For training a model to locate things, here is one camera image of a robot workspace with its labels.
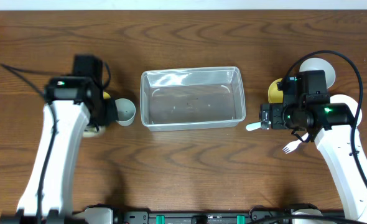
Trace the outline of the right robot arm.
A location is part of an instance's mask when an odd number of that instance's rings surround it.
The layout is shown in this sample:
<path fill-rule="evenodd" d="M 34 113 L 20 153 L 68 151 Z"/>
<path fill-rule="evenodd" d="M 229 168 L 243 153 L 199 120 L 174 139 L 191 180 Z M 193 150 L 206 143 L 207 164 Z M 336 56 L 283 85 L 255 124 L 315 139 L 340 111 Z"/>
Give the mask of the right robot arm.
<path fill-rule="evenodd" d="M 314 142 L 343 205 L 345 218 L 367 223 L 367 158 L 360 141 L 359 103 L 346 95 L 331 96 L 335 72 L 301 70 L 279 89 L 282 101 L 262 104 L 261 129 L 306 131 L 301 142 Z"/>

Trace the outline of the clear plastic container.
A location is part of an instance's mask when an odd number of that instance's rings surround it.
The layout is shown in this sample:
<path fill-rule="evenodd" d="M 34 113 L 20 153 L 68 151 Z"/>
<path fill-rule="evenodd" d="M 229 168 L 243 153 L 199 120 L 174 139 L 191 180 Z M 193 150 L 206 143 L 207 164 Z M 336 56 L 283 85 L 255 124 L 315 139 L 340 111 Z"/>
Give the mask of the clear plastic container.
<path fill-rule="evenodd" d="M 235 127 L 246 117 L 241 72 L 234 66 L 145 71 L 140 110 L 150 131 Z"/>

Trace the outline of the yellow plastic cup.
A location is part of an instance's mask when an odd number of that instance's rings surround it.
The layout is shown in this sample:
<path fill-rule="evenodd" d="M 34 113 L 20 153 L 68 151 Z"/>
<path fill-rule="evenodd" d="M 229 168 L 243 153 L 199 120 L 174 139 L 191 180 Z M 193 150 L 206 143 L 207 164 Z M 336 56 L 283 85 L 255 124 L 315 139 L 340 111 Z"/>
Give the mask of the yellow plastic cup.
<path fill-rule="evenodd" d="M 107 99 L 110 99 L 111 98 L 111 96 L 109 95 L 109 93 L 107 93 L 107 92 L 103 92 L 103 98 L 105 99 L 105 100 L 107 100 Z"/>

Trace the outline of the grey plastic bowl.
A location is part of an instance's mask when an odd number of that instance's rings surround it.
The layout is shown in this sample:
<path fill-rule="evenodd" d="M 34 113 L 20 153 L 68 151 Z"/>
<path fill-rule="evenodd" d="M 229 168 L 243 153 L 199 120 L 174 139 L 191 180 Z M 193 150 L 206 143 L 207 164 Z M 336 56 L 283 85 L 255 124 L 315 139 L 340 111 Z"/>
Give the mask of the grey plastic bowl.
<path fill-rule="evenodd" d="M 308 58 L 305 60 L 299 68 L 300 72 L 311 70 L 323 70 L 325 72 L 325 79 L 327 88 L 333 86 L 336 80 L 336 73 L 333 66 L 326 60 L 321 58 Z"/>

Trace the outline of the mint green plastic spoon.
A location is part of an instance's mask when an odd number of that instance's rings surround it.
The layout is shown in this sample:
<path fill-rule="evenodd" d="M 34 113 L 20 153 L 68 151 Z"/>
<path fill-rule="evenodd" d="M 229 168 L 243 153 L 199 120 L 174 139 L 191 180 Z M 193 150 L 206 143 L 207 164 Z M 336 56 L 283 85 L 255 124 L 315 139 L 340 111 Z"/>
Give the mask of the mint green plastic spoon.
<path fill-rule="evenodd" d="M 256 123 L 250 123 L 246 125 L 246 130 L 247 131 L 254 131 L 257 129 L 261 128 L 261 123 L 260 122 L 256 122 Z"/>

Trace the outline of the yellow plastic bowl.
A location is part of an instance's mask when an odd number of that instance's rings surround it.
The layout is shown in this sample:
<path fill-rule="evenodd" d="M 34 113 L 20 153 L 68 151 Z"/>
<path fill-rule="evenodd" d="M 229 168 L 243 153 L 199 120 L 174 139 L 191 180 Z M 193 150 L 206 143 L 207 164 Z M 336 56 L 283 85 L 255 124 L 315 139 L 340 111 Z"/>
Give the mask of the yellow plastic bowl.
<path fill-rule="evenodd" d="M 277 83 L 280 82 L 282 79 L 279 78 L 274 80 L 267 91 L 267 98 L 269 103 L 282 103 L 283 102 L 283 91 L 278 90 Z"/>

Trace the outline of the grey plastic cup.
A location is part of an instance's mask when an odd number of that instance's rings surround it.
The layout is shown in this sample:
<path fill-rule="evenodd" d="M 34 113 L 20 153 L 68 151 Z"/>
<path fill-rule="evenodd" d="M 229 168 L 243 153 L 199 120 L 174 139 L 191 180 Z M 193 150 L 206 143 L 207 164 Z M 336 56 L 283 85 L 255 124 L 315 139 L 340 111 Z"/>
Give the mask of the grey plastic cup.
<path fill-rule="evenodd" d="M 134 103 L 126 98 L 115 100 L 116 109 L 118 112 L 118 119 L 116 122 L 121 126 L 130 126 L 136 115 L 136 107 Z"/>

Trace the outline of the pink plastic fork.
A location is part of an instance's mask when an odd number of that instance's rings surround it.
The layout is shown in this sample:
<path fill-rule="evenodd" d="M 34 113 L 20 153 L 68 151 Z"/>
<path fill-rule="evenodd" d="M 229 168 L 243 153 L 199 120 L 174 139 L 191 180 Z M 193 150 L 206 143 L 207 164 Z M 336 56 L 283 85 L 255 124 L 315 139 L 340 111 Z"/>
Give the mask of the pink plastic fork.
<path fill-rule="evenodd" d="M 305 133 L 303 136 L 302 136 L 302 141 L 300 139 L 296 140 L 296 141 L 292 141 L 290 143 L 288 143 L 282 150 L 285 154 L 288 154 L 288 153 L 291 153 L 293 151 L 295 151 L 298 146 L 303 143 L 307 137 L 309 136 L 308 133 Z"/>

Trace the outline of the cream plastic cup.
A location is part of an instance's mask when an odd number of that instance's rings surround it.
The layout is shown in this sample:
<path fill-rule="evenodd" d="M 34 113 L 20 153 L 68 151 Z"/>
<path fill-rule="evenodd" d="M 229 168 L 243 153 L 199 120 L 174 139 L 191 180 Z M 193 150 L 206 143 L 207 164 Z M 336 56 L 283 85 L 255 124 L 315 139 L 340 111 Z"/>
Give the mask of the cream plastic cup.
<path fill-rule="evenodd" d="M 83 132 L 84 138 L 95 138 L 101 136 L 106 131 L 104 126 L 87 126 Z"/>

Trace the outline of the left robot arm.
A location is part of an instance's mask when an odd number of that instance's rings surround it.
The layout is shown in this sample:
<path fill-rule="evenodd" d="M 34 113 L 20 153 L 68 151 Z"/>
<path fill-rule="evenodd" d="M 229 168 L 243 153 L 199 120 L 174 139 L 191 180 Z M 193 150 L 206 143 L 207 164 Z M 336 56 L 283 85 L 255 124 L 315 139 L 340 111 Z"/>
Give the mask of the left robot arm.
<path fill-rule="evenodd" d="M 53 77 L 40 96 L 44 122 L 27 187 L 14 215 L 0 223 L 86 223 L 73 216 L 72 180 L 78 150 L 87 127 L 100 131 L 119 119 L 113 98 L 105 98 L 109 83 L 102 79 L 107 63 L 78 54 L 72 72 Z"/>

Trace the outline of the white plastic bowl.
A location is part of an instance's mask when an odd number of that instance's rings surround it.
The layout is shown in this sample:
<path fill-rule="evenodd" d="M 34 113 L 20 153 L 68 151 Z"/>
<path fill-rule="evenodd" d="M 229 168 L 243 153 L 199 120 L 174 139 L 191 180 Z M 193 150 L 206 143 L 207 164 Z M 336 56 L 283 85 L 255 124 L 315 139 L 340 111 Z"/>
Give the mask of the white plastic bowl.
<path fill-rule="evenodd" d="M 333 96 L 330 97 L 330 102 L 331 103 L 344 103 L 344 104 L 346 104 L 349 107 L 353 117 L 355 117 L 357 107 L 358 107 L 358 102 L 356 100 L 354 100 L 352 97 L 350 97 L 348 95 L 342 95 L 342 94 L 333 95 Z"/>

